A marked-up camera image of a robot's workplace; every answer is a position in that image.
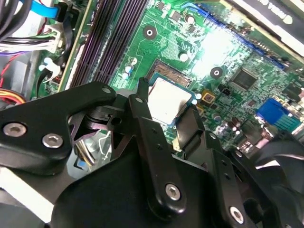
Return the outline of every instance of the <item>blue pcie slot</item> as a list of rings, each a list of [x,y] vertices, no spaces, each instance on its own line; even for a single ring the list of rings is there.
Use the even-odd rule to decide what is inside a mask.
[[[263,56],[265,59],[267,59],[268,61],[270,61],[272,64],[274,64],[275,66],[277,66],[281,70],[285,70],[285,65],[283,65],[282,63],[280,63],[277,59],[275,59],[273,57],[267,56],[265,51],[263,51],[259,47],[255,46],[253,43],[251,43],[250,41],[246,40],[244,37],[242,37],[241,35],[237,34],[236,32],[231,31],[223,22],[221,22],[220,20],[216,19],[208,11],[206,11],[206,10],[198,7],[197,5],[195,5],[193,3],[186,3],[181,8],[182,9],[183,8],[190,8],[190,10],[192,10],[192,11],[200,14],[201,16],[203,16],[204,18],[206,18],[207,20],[209,20],[212,23],[216,24],[218,27],[228,30],[232,35],[234,35],[234,37],[236,37],[239,41],[241,41],[248,48],[252,49],[253,51],[255,51],[256,53],[258,53],[259,55]]]

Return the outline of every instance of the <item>power connector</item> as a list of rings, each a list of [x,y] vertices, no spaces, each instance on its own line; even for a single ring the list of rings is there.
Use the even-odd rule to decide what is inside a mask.
[[[51,45],[49,48],[47,48],[47,51],[51,53],[55,53],[58,48],[61,48],[63,46],[63,28],[61,23],[53,24],[53,25],[45,25],[44,31],[50,31],[51,33],[54,33],[52,37],[55,38],[53,45]]]

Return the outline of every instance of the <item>metal screw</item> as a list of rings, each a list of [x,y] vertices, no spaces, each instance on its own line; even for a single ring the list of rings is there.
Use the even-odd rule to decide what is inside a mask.
[[[51,133],[47,134],[42,138],[42,143],[44,146],[51,148],[51,149],[57,149],[63,144],[63,139],[61,136]]]
[[[181,198],[180,190],[173,184],[166,185],[166,193],[171,200],[178,201]]]
[[[106,87],[103,87],[103,91],[107,94],[110,94],[111,93],[111,90],[109,90],[108,88]]]
[[[217,139],[217,137],[214,133],[210,133],[210,136],[211,136],[212,139]]]
[[[143,102],[143,100],[142,100],[142,99],[140,99],[139,97],[135,98],[135,100],[136,100],[136,101],[138,101],[138,102],[140,102],[140,103],[142,103],[142,102]]]
[[[9,123],[4,126],[3,133],[11,137],[20,137],[27,132],[27,128],[20,123]]]
[[[229,211],[235,221],[237,221],[239,224],[244,223],[244,217],[243,217],[242,213],[236,207],[230,207]]]
[[[240,151],[236,151],[237,156],[239,156],[240,158],[243,157],[242,153]]]

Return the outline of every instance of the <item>ram slot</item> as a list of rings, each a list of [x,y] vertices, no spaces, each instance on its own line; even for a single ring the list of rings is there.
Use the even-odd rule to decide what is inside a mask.
[[[77,66],[71,87],[86,84],[98,61],[101,49],[106,43],[111,21],[115,17],[120,0],[101,0],[95,16],[92,30],[85,43],[85,48]]]
[[[137,27],[148,0],[127,0],[98,64],[93,81],[109,83]]]

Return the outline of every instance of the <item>white label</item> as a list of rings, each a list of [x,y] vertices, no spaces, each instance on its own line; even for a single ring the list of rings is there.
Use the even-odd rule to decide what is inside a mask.
[[[260,2],[263,6],[267,6],[267,8],[271,12],[276,14],[280,19],[282,19],[282,21],[285,24],[291,25],[293,23],[294,20],[290,15],[287,15],[286,13],[284,13],[279,7],[277,7],[275,4],[273,4],[269,0],[257,0],[257,1]]]

